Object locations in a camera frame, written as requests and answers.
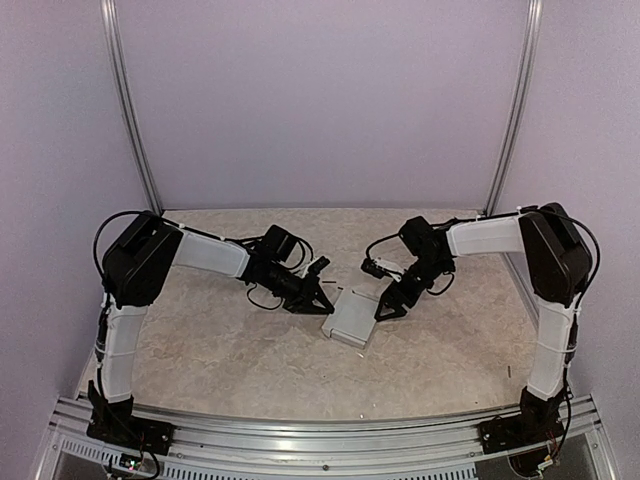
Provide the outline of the white paper box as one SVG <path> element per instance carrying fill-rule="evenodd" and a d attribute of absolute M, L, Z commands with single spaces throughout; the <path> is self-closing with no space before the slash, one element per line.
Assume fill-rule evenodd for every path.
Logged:
<path fill-rule="evenodd" d="M 371 339 L 378 302 L 352 289 L 342 289 L 334 312 L 327 316 L 321 330 L 332 340 L 364 350 Z"/>

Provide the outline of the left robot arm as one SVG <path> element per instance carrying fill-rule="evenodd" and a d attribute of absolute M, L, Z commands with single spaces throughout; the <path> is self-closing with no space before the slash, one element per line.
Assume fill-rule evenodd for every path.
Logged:
<path fill-rule="evenodd" d="M 132 372 L 139 333 L 149 307 L 174 266 L 201 270 L 260 286 L 280 308 L 298 315 L 330 315 L 334 306 L 320 284 L 328 266 L 310 244 L 272 225 L 255 237 L 232 239 L 170 221 L 150 211 L 132 222 L 94 263 L 104 289 L 95 343 L 95 377 L 88 394 L 102 430 L 121 445 L 140 434 Z"/>

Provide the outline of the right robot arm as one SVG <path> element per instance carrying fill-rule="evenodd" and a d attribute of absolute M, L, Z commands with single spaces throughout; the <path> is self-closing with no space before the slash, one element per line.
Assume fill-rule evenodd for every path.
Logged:
<path fill-rule="evenodd" d="M 511 423 L 512 436 L 523 444 L 535 442 L 549 429 L 551 418 L 546 409 L 563 400 L 577 348 L 580 304 L 594 272 L 593 257 L 577 227 L 558 203 L 436 224 L 417 216 L 395 235 L 415 259 L 408 268 L 371 254 L 361 264 L 363 272 L 391 280 L 374 314 L 381 322 L 405 316 L 423 293 L 434 292 L 439 277 L 454 277 L 458 258 L 524 255 L 537 304 L 538 337 L 532 371 L 521 396 L 520 407 L 525 411 Z"/>

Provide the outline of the front aluminium rail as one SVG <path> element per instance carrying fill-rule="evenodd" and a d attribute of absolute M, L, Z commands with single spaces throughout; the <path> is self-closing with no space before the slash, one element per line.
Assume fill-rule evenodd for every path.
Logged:
<path fill-rule="evenodd" d="M 426 418 L 278 421 L 234 418 L 140 405 L 134 414 L 175 426 L 158 479 L 528 479 L 511 462 L 525 448 L 485 454 L 478 425 L 515 406 Z M 131 450 L 86 436 L 91 405 L 60 398 L 34 479 L 106 479 L 103 468 Z M 543 479 L 621 479 L 590 396 L 572 401 L 558 463 Z"/>

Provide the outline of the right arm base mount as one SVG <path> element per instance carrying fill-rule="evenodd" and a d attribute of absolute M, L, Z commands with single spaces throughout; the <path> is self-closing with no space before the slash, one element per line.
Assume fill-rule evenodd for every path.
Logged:
<path fill-rule="evenodd" d="M 496 416 L 481 422 L 478 435 L 484 454 L 493 454 L 517 449 L 560 438 L 564 434 L 564 427 L 560 420 L 551 421 L 542 427 L 527 425 L 523 416 L 518 414 L 510 417 Z"/>

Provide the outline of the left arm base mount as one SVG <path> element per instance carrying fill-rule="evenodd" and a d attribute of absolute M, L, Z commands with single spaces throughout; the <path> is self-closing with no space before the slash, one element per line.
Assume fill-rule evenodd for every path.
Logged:
<path fill-rule="evenodd" d="M 156 455 L 167 455 L 172 444 L 175 427 L 168 422 L 139 417 L 92 418 L 87 428 L 90 438 L 105 443 L 141 450 Z"/>

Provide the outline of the right aluminium frame post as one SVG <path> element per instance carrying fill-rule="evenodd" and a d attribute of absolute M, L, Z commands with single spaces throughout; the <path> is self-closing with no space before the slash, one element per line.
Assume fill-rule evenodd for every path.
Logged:
<path fill-rule="evenodd" d="M 496 212 L 513 160 L 534 71 L 543 4 L 542 0 L 530 0 L 528 2 L 527 19 L 514 93 L 508 111 L 506 129 L 501 141 L 496 168 L 482 210 L 485 216 L 493 215 Z"/>

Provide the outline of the aluminium frame post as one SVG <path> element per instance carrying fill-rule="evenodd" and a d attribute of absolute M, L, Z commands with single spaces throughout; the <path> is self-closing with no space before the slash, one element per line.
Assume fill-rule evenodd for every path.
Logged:
<path fill-rule="evenodd" d="M 496 168 L 482 210 L 485 216 L 493 215 L 496 212 L 513 160 L 534 71 L 543 4 L 542 0 L 530 0 L 528 2 L 527 19 L 514 93 L 508 111 L 506 129 L 501 141 Z"/>
<path fill-rule="evenodd" d="M 117 2 L 115 0 L 101 0 L 99 7 L 116 95 L 134 165 L 140 178 L 147 206 L 154 213 L 162 215 L 164 206 L 147 157 L 127 74 L 124 45 L 119 28 Z"/>

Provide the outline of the left aluminium frame post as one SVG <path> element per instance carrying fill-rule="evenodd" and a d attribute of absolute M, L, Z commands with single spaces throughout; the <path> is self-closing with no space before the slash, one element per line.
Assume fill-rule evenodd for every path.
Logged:
<path fill-rule="evenodd" d="M 154 213 L 162 215 L 164 206 L 147 157 L 127 74 L 124 45 L 119 28 L 117 2 L 115 0 L 101 0 L 99 7 L 116 95 L 134 165 L 140 178 L 147 206 Z"/>

